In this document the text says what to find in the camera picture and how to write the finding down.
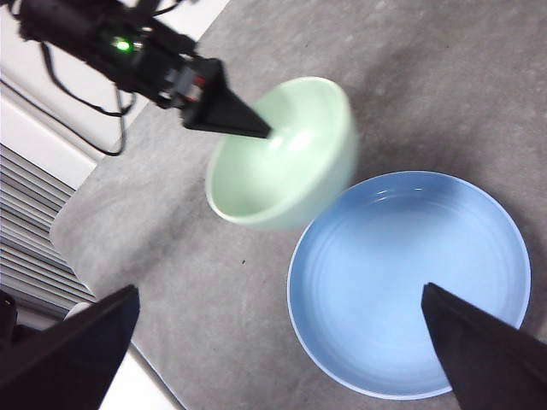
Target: black cable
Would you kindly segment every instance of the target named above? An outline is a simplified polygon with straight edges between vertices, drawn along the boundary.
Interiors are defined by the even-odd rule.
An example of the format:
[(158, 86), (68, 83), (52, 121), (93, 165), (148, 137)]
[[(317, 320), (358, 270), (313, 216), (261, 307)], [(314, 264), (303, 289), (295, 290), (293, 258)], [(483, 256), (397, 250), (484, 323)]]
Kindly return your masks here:
[[(55, 121), (59, 125), (64, 126), (65, 128), (67, 128), (71, 133), (73, 133), (77, 137), (81, 138), (86, 144), (90, 145), (91, 147), (93, 147), (97, 151), (99, 151), (99, 152), (101, 152), (105, 155), (108, 155), (108, 156), (118, 156), (119, 154), (121, 154), (123, 152), (124, 148), (126, 147), (126, 124), (125, 124), (123, 115), (119, 117), (120, 118), (120, 128), (121, 128), (120, 148), (115, 152), (106, 151), (106, 150), (102, 149), (101, 147), (95, 145), (93, 142), (91, 142), (89, 139), (85, 138), (83, 135), (81, 135), (76, 130), (74, 130), (69, 124), (67, 124), (63, 120), (60, 120), (59, 118), (55, 117), (50, 112), (48, 112), (44, 108), (37, 105), (34, 101), (27, 98), (22, 92), (18, 91), (12, 85), (10, 85), (6, 81), (4, 81), (4, 79), (0, 78), (0, 83), (5, 85), (6, 87), (8, 87), (10, 90), (12, 90), (12, 92), (14, 92), (14, 94), (16, 94), (17, 96), (22, 98), (24, 101), (31, 104), (40, 113), (42, 113), (42, 114), (46, 115), (47, 117), (51, 118), (53, 121)], [(118, 88), (116, 88), (116, 101), (118, 103), (118, 108), (121, 109), (121, 93), (120, 93), (120, 90), (118, 90)]]
[(170, 5), (169, 7), (166, 7), (165, 9), (157, 10), (153, 15), (156, 17), (158, 15), (164, 15), (170, 11), (175, 10), (177, 7), (180, 6), (182, 3), (182, 0), (174, 0), (174, 3)]
[(67, 94), (69, 97), (71, 97), (74, 100), (86, 105), (89, 108), (93, 108), (95, 111), (97, 111), (101, 114), (108, 115), (110, 117), (122, 117), (125, 114), (127, 114), (131, 110), (131, 108), (133, 107), (133, 104), (136, 101), (136, 97), (135, 97), (134, 92), (131, 93), (132, 96), (131, 96), (131, 102), (129, 103), (129, 105), (127, 105), (125, 107), (119, 107), (118, 112), (107, 111), (103, 107), (99, 107), (98, 105), (92, 104), (92, 103), (84, 100), (83, 98), (80, 98), (80, 97), (76, 96), (57, 78), (57, 76), (55, 74), (55, 69), (53, 68), (53, 58), (51, 57), (51, 51), (50, 51), (50, 48), (48, 47), (48, 45), (44, 42), (40, 42), (40, 49), (42, 50), (42, 56), (44, 58), (45, 68), (47, 69), (47, 72), (48, 72), (48, 75), (50, 76), (51, 81), (53, 82), (53, 84), (55, 84), (57, 86), (57, 88), (59, 88), (62, 92)]

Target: light blue dish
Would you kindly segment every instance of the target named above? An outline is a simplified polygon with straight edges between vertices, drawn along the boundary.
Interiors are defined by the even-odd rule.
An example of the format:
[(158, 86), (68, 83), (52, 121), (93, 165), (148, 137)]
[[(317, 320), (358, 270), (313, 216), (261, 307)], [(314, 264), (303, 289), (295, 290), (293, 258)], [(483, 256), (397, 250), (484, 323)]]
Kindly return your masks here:
[(303, 348), (331, 378), (410, 400), (450, 386), (421, 313), (434, 282), (515, 327), (530, 295), (522, 236), (479, 188), (440, 173), (390, 173), (347, 190), (302, 235), (287, 286)]

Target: green bowl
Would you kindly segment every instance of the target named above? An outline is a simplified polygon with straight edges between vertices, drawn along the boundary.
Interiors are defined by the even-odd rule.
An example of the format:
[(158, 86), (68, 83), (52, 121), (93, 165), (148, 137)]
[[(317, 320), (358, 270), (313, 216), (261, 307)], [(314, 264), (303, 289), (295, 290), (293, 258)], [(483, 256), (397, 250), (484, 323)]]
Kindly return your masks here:
[(358, 135), (344, 91), (302, 77), (273, 88), (253, 109), (267, 139), (228, 135), (209, 163), (205, 189), (222, 218), (256, 229), (310, 222), (351, 181)]

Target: gray fabric surface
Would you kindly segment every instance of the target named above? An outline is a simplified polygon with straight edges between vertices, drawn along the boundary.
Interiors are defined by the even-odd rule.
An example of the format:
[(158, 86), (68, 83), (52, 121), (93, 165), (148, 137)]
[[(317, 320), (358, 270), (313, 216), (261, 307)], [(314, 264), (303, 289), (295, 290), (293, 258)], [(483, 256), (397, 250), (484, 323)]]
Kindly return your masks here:
[[(547, 341), (547, 2), (232, 0), (201, 52), (252, 101), (318, 75), (348, 92), (364, 131), (356, 180), (425, 169), (490, 192), (532, 259), (524, 328)], [(191, 409), (457, 409), (359, 395), (301, 349), (285, 281), (301, 233), (255, 232), (208, 208), (215, 135), (148, 106), (126, 153), (107, 158), (53, 227), (98, 297), (136, 284), (134, 341)]]

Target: radiator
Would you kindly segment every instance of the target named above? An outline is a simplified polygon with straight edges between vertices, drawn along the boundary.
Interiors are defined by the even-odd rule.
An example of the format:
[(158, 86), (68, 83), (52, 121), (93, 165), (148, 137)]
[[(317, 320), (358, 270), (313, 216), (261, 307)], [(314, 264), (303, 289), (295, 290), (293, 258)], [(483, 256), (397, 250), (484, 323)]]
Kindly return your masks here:
[(64, 318), (94, 302), (50, 241), (50, 228), (74, 189), (0, 145), (0, 288), (21, 308)]

